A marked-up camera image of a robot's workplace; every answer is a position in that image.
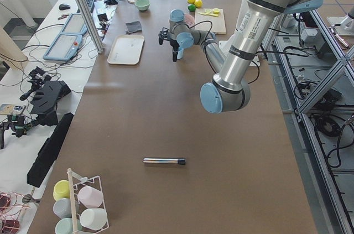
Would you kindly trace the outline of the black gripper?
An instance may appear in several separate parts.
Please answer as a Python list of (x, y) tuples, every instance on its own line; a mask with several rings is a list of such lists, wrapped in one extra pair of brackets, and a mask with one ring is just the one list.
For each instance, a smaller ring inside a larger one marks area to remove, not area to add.
[(173, 48), (173, 62), (178, 60), (179, 44), (176, 39), (171, 37), (171, 33), (168, 28), (162, 27), (162, 30), (158, 34), (158, 43), (162, 45), (164, 41), (168, 41)]

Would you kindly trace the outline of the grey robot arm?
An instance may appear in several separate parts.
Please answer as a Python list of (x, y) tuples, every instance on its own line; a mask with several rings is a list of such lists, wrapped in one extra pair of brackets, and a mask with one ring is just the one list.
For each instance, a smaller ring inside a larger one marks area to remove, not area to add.
[(209, 113), (236, 111), (250, 101), (251, 93), (243, 78), (274, 18), (280, 14), (302, 13), (319, 8), (324, 0), (247, 0), (239, 30), (227, 54), (218, 47), (211, 32), (196, 30), (185, 22), (180, 9), (170, 12), (168, 29), (159, 32), (159, 43), (168, 41), (173, 48), (173, 61), (184, 49), (201, 46), (214, 69), (212, 81), (200, 90), (200, 100)]

